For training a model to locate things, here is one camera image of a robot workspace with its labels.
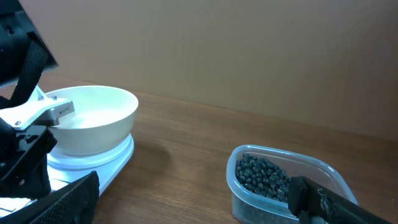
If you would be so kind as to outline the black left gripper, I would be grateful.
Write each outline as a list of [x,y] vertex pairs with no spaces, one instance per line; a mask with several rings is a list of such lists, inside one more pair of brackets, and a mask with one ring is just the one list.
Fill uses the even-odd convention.
[[47,196],[51,192],[47,154],[56,143],[46,126],[17,131],[1,120],[1,197]]

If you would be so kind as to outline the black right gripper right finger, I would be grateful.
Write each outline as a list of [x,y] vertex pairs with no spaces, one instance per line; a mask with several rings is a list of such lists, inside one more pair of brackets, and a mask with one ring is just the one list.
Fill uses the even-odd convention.
[[291,178],[287,204],[300,223],[389,223],[304,176]]

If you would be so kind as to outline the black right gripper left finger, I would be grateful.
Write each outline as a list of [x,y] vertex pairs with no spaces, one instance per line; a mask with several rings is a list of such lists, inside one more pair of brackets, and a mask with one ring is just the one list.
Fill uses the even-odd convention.
[[1,218],[1,224],[91,224],[99,199],[99,177],[88,175]]

